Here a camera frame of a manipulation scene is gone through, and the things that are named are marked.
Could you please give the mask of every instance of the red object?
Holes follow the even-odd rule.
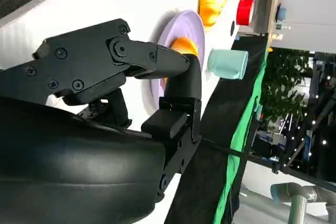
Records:
[[[236,23],[240,26],[249,26],[254,11],[254,0],[240,0],[237,10]]]

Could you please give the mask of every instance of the yellow bowl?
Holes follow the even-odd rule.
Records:
[[[226,1],[227,0],[199,0],[198,13],[206,30],[216,24]]]
[[[175,40],[170,46],[171,49],[181,54],[191,54],[198,56],[198,48],[191,39],[187,37],[181,37]]]

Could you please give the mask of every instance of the purple plate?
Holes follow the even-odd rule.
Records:
[[[204,27],[200,16],[193,10],[186,10],[177,14],[164,28],[157,43],[161,46],[170,47],[175,40],[181,37],[187,37],[197,45],[198,59],[202,69],[205,51]],[[154,103],[159,108],[159,97],[163,96],[164,91],[163,79],[152,80],[151,86]]]

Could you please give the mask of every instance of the leaves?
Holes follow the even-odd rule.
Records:
[[[261,103],[264,105],[264,119],[276,121],[287,113],[302,116],[304,95],[293,88],[312,76],[308,66],[309,52],[286,48],[274,48],[267,58],[267,67],[261,87]]]

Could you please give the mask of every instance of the black robotic arm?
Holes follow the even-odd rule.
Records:
[[[129,31],[117,19],[49,38],[0,71],[1,223],[133,223],[184,172],[200,142],[200,64]],[[142,132],[127,129],[127,76],[169,77]],[[88,107],[42,105],[50,94]]]

